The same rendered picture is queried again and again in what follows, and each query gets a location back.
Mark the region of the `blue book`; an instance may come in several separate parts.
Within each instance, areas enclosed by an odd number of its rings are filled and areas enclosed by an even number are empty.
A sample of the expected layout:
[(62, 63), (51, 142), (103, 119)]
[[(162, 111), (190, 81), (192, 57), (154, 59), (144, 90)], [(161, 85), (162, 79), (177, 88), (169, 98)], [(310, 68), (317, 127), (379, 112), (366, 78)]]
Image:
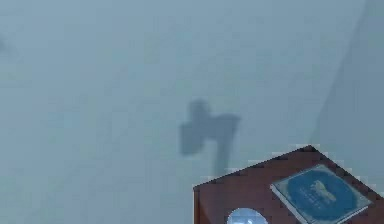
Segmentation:
[(344, 224), (372, 203), (323, 164), (275, 181), (270, 189), (300, 224)]

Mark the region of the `pale blue round object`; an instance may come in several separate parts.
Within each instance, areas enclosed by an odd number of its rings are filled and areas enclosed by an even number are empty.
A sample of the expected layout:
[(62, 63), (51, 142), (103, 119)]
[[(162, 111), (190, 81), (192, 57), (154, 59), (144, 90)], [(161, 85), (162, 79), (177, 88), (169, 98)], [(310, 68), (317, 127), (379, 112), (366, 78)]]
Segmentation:
[(264, 216), (251, 208), (237, 208), (233, 210), (226, 224), (269, 224)]

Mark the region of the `reddish brown wooden table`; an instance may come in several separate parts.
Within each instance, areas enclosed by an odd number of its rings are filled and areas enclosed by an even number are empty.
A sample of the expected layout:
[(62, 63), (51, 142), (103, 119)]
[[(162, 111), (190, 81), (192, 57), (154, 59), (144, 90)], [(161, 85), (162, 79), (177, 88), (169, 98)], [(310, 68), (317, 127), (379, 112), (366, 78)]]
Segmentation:
[(317, 164), (327, 166), (372, 201), (346, 224), (384, 224), (384, 197), (311, 145), (195, 186), (193, 224), (226, 224), (233, 210), (244, 207), (260, 212), (269, 224), (299, 224), (270, 185)]

